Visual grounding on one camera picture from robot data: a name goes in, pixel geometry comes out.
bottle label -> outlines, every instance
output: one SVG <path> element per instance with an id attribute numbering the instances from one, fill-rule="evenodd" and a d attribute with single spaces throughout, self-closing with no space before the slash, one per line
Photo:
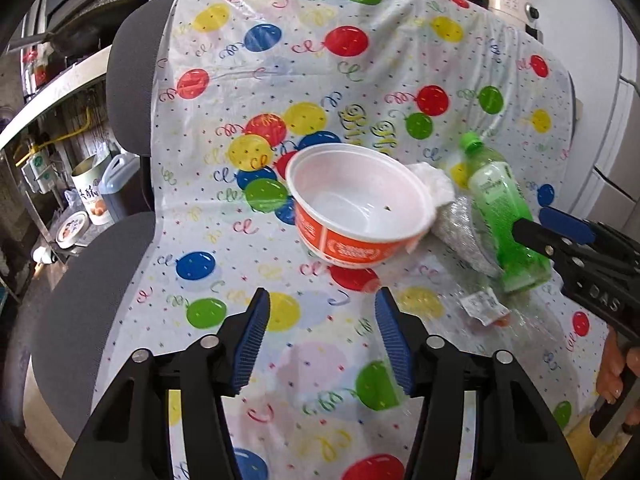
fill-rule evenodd
<path id="1" fill-rule="evenodd" d="M 505 193 L 516 192 L 522 195 L 506 162 L 491 162 L 477 170 L 469 179 L 469 189 L 482 195 L 486 204 L 491 204 Z"/>

finger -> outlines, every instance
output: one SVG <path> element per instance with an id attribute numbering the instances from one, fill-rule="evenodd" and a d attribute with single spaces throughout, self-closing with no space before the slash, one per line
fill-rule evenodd
<path id="1" fill-rule="evenodd" d="M 602 364 L 606 366 L 614 375 L 620 375 L 625 368 L 625 358 L 618 348 L 618 335 L 609 332 L 602 351 Z"/>
<path id="2" fill-rule="evenodd" d="M 640 408 L 634 408 L 628 413 L 625 419 L 625 424 L 630 426 L 640 424 Z"/>
<path id="3" fill-rule="evenodd" d="M 626 354 L 626 365 L 631 371 L 640 377 L 640 348 L 632 348 Z"/>
<path id="4" fill-rule="evenodd" d="M 596 391 L 607 399 L 610 404 L 613 404 L 616 399 L 620 398 L 622 387 L 622 379 L 608 370 L 603 370 L 598 374 Z"/>

yellow balloon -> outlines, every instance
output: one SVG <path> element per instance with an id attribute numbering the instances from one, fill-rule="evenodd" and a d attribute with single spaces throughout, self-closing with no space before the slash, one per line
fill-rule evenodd
<path id="1" fill-rule="evenodd" d="M 423 286 L 410 286 L 398 296 L 398 303 L 409 314 L 438 319 L 444 314 L 444 307 L 438 295 Z"/>
<path id="2" fill-rule="evenodd" d="M 308 135 L 324 129 L 326 114 L 316 104 L 296 103 L 284 112 L 282 120 L 296 135 Z"/>
<path id="3" fill-rule="evenodd" d="M 551 117 L 546 110 L 538 108 L 531 115 L 531 124 L 539 134 L 546 134 L 551 129 Z"/>
<path id="4" fill-rule="evenodd" d="M 227 4 L 213 4 L 196 16 L 191 27 L 198 32 L 218 30 L 229 19 L 230 9 Z"/>
<path id="5" fill-rule="evenodd" d="M 431 22 L 431 28 L 440 38 L 444 41 L 450 41 L 451 43 L 459 42 L 465 35 L 462 27 L 446 16 L 438 16 L 435 18 Z"/>
<path id="6" fill-rule="evenodd" d="M 239 170 L 257 171 L 271 162 L 273 152 L 264 137 L 243 135 L 231 141 L 226 156 Z"/>
<path id="7" fill-rule="evenodd" d="M 287 294 L 270 292 L 271 315 L 267 323 L 268 332 L 284 332 L 293 328 L 300 320 L 300 304 Z"/>
<path id="8" fill-rule="evenodd" d="M 175 426 L 182 418 L 180 390 L 169 390 L 169 426 Z"/>
<path id="9" fill-rule="evenodd" d="M 469 174 L 466 171 L 466 164 L 459 162 L 455 166 L 452 166 L 449 170 L 453 182 L 458 184 L 462 189 L 467 189 L 466 183 L 469 180 Z"/>

yellow pipe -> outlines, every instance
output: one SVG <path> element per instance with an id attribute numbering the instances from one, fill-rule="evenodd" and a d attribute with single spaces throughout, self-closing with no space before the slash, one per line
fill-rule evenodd
<path id="1" fill-rule="evenodd" d="M 87 109 L 86 109 L 86 123 L 84 124 L 84 126 L 82 126 L 79 130 L 71 132 L 70 134 L 66 134 L 66 135 L 64 135 L 62 137 L 58 137 L 57 139 L 48 140 L 47 142 L 44 142 L 43 144 L 39 144 L 37 146 L 32 146 L 31 149 L 29 150 L 29 152 L 23 158 L 21 158 L 18 162 L 15 163 L 15 167 L 18 168 L 31 155 L 34 155 L 36 152 L 39 152 L 42 148 L 45 148 L 45 147 L 49 146 L 50 144 L 53 144 L 54 142 L 58 142 L 59 140 L 69 139 L 71 137 L 75 137 L 76 135 L 84 134 L 85 131 L 87 131 L 89 129 L 89 126 L 91 126 L 91 112 L 89 111 L 89 108 L 87 107 Z"/>

plastic bowl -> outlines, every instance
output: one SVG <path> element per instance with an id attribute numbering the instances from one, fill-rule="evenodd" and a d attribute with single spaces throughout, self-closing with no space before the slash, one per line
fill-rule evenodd
<path id="1" fill-rule="evenodd" d="M 286 180 L 303 242 L 340 267 L 382 263 L 435 220 L 420 180 L 390 156 L 362 146 L 305 148 L 289 161 Z"/>

